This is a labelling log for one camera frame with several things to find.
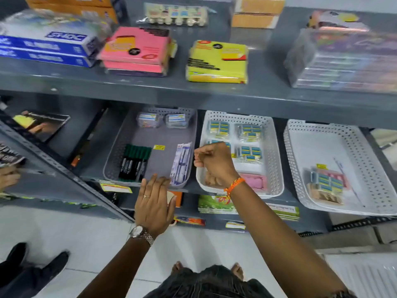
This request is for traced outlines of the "person's right hand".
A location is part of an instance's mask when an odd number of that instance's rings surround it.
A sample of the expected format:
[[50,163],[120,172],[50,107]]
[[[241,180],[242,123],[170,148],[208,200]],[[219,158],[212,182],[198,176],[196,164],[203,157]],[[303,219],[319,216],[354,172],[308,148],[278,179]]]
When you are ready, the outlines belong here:
[[228,155],[213,153],[213,156],[205,161],[205,167],[216,178],[218,184],[228,188],[240,176],[237,173],[232,158]]

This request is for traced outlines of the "person's left forearm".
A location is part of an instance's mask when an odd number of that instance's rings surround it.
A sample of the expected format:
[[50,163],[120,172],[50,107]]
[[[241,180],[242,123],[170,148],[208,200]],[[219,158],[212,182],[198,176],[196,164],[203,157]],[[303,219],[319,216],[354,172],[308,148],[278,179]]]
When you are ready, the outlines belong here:
[[150,249],[144,238],[130,238],[77,298],[126,298],[144,257]]

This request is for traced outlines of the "orange blue pen packet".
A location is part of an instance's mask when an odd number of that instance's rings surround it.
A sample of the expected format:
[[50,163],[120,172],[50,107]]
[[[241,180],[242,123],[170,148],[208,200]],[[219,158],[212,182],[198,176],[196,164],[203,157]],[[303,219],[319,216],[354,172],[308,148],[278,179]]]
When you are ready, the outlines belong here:
[[206,226],[206,220],[187,216],[174,216],[174,221],[188,225]]

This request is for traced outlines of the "yellow white shelf label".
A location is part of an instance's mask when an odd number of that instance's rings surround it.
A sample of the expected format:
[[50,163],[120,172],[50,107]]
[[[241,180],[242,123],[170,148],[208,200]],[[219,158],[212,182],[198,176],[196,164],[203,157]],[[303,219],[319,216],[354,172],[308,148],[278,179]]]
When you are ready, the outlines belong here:
[[109,182],[106,183],[102,181],[99,182],[99,185],[104,192],[128,193],[128,194],[132,193],[131,188],[128,186],[112,184]]

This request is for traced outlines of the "green white paper packet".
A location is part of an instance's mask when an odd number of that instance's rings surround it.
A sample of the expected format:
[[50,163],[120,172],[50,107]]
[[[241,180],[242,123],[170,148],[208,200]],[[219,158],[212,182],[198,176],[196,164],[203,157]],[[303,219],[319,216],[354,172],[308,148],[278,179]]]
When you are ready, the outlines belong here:
[[[300,211],[298,207],[267,202],[265,204],[282,220],[300,220]],[[200,195],[198,199],[198,211],[207,214],[238,215],[231,199],[223,195]]]

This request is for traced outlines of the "silver wristwatch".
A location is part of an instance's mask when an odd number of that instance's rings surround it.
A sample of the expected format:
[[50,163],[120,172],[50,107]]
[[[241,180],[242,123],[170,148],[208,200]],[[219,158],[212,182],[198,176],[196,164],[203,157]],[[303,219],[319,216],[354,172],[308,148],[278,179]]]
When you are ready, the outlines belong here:
[[154,243],[153,236],[148,232],[147,228],[142,225],[136,225],[129,233],[130,238],[144,239],[151,247]]

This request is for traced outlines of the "person's dark garment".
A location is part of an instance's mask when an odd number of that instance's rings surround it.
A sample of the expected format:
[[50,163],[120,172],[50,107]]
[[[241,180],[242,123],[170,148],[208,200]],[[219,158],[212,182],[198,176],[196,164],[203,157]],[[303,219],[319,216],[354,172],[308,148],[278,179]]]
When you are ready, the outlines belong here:
[[240,280],[230,269],[213,265],[201,272],[172,272],[143,298],[274,298],[256,279]]

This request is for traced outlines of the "yellow sponge packet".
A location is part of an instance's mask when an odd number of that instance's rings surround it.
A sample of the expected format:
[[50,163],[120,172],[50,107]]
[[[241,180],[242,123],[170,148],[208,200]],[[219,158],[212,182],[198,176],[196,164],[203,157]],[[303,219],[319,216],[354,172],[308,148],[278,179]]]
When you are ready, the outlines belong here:
[[189,51],[185,78],[197,83],[248,83],[246,45],[197,40]]

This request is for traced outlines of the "black glossy book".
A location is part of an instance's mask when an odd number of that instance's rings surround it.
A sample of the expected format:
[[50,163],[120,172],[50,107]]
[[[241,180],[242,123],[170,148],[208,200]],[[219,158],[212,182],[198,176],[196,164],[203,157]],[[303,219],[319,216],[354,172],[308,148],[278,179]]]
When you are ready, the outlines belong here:
[[70,120],[69,115],[24,110],[13,120],[46,143]]

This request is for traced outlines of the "large pink sponge packet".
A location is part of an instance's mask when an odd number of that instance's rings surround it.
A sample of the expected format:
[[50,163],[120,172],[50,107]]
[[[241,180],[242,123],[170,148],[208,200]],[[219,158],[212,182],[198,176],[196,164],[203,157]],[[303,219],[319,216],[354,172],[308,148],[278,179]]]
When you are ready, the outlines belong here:
[[175,45],[167,29],[121,26],[97,54],[97,60],[161,65]]

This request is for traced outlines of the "black white magazine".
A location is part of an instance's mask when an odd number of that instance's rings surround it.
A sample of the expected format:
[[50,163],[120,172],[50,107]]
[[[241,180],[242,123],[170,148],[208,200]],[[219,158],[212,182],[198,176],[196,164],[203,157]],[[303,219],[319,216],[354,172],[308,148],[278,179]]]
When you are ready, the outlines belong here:
[[24,165],[25,162],[25,157],[0,143],[0,168]]

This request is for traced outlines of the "orange cardboard box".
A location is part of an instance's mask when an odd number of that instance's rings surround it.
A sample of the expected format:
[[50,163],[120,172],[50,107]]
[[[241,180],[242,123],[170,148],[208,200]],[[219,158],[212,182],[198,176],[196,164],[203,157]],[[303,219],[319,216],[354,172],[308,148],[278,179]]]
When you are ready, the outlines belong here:
[[286,0],[235,0],[234,13],[280,15]]
[[272,14],[234,14],[231,19],[232,28],[274,29],[279,21],[279,15]]

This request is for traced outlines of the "thin clear pen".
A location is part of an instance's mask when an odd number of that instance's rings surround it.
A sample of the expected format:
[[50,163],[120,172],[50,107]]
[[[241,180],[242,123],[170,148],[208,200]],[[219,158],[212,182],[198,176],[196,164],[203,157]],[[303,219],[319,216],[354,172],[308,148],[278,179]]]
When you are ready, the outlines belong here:
[[[344,175],[346,182],[348,182],[350,184],[350,181],[348,179],[347,174],[344,171],[343,165],[342,163],[335,157],[333,157],[333,160],[335,161],[336,165],[338,166],[338,168],[340,169],[341,173]],[[359,198],[357,192],[355,191],[353,185],[350,184],[350,188],[351,191],[353,192],[353,194],[355,195],[356,199],[359,201],[359,203],[362,205],[362,207],[366,208],[365,204],[363,203],[363,201]]]

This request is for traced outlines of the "wrapped blue white boxes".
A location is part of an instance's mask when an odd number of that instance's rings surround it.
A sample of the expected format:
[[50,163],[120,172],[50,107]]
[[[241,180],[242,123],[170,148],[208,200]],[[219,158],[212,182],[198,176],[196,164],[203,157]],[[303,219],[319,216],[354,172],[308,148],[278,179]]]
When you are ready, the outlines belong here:
[[0,21],[0,56],[91,68],[113,23],[25,9]]

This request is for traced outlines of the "stack of orange boxes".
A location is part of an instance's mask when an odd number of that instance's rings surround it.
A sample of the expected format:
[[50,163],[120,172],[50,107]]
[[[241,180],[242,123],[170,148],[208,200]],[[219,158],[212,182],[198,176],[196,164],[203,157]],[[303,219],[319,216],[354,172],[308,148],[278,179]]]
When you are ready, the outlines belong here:
[[127,10],[124,0],[25,0],[34,10],[103,18],[118,24]]

